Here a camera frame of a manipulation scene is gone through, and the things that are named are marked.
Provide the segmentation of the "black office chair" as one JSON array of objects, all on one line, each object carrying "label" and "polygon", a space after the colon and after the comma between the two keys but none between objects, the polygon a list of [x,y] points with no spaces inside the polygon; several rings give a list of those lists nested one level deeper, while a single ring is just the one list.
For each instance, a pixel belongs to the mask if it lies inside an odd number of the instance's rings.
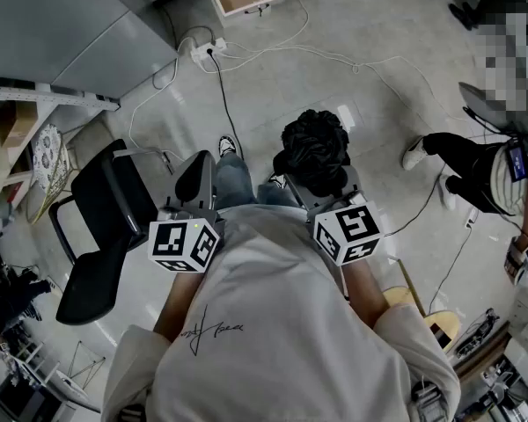
[{"label": "black office chair", "polygon": [[[71,196],[53,203],[48,214],[62,249],[72,264],[56,312],[56,321],[71,326],[89,324],[108,314],[116,303],[124,260],[148,240],[149,224],[158,209],[131,159],[157,155],[174,173],[165,152],[157,148],[129,149],[122,139],[102,149],[73,179]],[[98,249],[76,255],[59,222],[61,206],[75,203]]]}]

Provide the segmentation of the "patterned stool with gold legs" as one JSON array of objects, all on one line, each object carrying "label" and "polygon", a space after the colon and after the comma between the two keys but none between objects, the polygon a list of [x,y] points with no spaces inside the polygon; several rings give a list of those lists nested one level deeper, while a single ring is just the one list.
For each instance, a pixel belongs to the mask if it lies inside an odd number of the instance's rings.
[{"label": "patterned stool with gold legs", "polygon": [[70,193],[70,179],[79,172],[76,157],[70,154],[63,133],[47,124],[39,133],[33,149],[33,182],[43,192],[43,199],[33,215],[26,204],[27,220],[34,225],[63,193]]}]

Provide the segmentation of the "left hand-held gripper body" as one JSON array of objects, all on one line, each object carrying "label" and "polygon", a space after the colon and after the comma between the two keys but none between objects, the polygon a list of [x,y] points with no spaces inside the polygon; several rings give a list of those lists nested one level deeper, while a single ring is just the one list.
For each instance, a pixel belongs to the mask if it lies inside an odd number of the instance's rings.
[{"label": "left hand-held gripper body", "polygon": [[223,235],[224,219],[215,209],[169,199],[150,224],[148,259],[173,273],[204,273]]}]

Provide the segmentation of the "grey belt pack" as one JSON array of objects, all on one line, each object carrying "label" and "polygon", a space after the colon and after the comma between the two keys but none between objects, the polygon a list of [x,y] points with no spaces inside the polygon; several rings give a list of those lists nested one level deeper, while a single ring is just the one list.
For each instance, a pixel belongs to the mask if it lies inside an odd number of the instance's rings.
[{"label": "grey belt pack", "polygon": [[448,422],[448,405],[444,394],[433,382],[420,381],[411,390],[411,422]]}]

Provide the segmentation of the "brown cardboard box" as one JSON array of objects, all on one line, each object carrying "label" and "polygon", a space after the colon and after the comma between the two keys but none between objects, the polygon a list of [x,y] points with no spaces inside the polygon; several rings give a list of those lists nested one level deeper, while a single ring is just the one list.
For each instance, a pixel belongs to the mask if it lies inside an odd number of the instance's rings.
[{"label": "brown cardboard box", "polygon": [[17,148],[38,120],[33,101],[9,101],[0,109],[0,139],[5,148]]}]

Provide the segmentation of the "wooden work table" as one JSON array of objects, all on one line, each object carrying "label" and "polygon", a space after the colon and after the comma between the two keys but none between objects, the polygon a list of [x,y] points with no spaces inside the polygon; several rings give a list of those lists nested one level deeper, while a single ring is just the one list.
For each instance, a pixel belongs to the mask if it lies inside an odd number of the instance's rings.
[{"label": "wooden work table", "polygon": [[462,394],[454,422],[528,422],[528,285],[508,321],[455,369]]}]

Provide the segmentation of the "person's white shirt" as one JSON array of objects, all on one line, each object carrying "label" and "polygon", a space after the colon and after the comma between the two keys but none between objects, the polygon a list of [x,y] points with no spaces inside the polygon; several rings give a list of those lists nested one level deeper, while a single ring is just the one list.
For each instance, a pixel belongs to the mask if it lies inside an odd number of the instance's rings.
[{"label": "person's white shirt", "polygon": [[458,377],[411,304],[367,326],[312,241],[301,209],[224,210],[224,247],[170,343],[133,325],[108,375],[102,422],[411,422],[433,382],[448,421]]}]

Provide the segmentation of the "person's right forearm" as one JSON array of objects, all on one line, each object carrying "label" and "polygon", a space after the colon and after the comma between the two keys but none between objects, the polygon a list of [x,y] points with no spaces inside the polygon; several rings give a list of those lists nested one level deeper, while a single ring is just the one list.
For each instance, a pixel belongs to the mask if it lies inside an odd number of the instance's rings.
[{"label": "person's right forearm", "polygon": [[390,308],[366,259],[341,267],[349,303],[357,316],[371,329]]}]

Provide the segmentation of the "person's leg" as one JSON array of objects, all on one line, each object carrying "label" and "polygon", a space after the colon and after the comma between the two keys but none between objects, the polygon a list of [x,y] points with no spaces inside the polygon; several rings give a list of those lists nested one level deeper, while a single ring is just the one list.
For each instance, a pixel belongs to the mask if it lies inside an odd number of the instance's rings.
[{"label": "person's leg", "polygon": [[215,210],[257,202],[245,161],[234,152],[225,153],[216,164]]},{"label": "person's leg", "polygon": [[261,205],[300,208],[288,187],[281,188],[273,182],[266,182],[258,186],[257,201]]}]

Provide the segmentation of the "person's right leg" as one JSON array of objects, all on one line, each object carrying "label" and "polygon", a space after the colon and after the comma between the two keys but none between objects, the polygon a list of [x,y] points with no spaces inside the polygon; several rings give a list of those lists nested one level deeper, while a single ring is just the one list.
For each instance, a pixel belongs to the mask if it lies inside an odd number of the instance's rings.
[{"label": "person's right leg", "polygon": [[266,182],[258,186],[257,201],[261,205],[300,208],[288,187],[281,188],[273,182]]}]

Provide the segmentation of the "person's left leg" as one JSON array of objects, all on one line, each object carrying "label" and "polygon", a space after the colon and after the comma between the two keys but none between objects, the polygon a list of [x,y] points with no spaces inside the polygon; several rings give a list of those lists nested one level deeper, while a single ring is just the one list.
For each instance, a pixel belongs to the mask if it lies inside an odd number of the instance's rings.
[{"label": "person's left leg", "polygon": [[257,202],[245,161],[234,152],[225,153],[216,164],[215,210]]}]

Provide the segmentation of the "wooden stool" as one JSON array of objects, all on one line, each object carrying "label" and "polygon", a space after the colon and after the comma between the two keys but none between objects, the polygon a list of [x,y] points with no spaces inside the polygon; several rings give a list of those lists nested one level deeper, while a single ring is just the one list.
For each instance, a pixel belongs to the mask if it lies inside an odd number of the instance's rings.
[{"label": "wooden stool", "polygon": [[406,285],[387,288],[383,292],[385,299],[390,306],[402,303],[413,304],[423,317],[425,324],[436,337],[438,344],[443,348],[445,353],[448,353],[451,349],[452,342],[458,336],[460,328],[458,315],[447,309],[427,313],[422,306],[422,302],[416,292],[414,283],[412,282],[402,260],[394,256],[389,256],[388,259],[399,266]]}]

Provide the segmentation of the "person's left forearm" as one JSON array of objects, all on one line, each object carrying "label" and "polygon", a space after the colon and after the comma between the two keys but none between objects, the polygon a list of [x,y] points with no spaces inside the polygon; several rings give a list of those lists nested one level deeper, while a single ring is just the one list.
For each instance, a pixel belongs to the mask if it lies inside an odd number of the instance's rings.
[{"label": "person's left forearm", "polygon": [[172,343],[181,333],[187,313],[204,275],[177,273],[153,331]]}]

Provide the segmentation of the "white metal shelf rack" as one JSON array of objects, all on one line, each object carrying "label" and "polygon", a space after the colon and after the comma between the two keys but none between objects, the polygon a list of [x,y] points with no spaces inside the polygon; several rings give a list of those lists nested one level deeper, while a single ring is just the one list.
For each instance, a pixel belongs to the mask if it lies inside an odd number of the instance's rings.
[{"label": "white metal shelf rack", "polygon": [[9,101],[33,101],[38,120],[17,148],[5,148],[0,139],[0,238],[13,221],[14,213],[33,182],[33,149],[40,131],[56,125],[66,145],[88,122],[104,111],[113,112],[119,103],[98,94],[54,89],[43,83],[18,83],[0,78],[0,109]]}]

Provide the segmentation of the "white work table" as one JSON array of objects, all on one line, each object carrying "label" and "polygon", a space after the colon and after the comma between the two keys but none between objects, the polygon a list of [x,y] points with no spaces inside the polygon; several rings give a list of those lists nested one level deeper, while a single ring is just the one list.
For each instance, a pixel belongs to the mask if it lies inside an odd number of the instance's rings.
[{"label": "white work table", "polygon": [[77,342],[64,360],[33,338],[0,345],[0,410],[12,422],[99,422],[92,382],[106,359]]}]

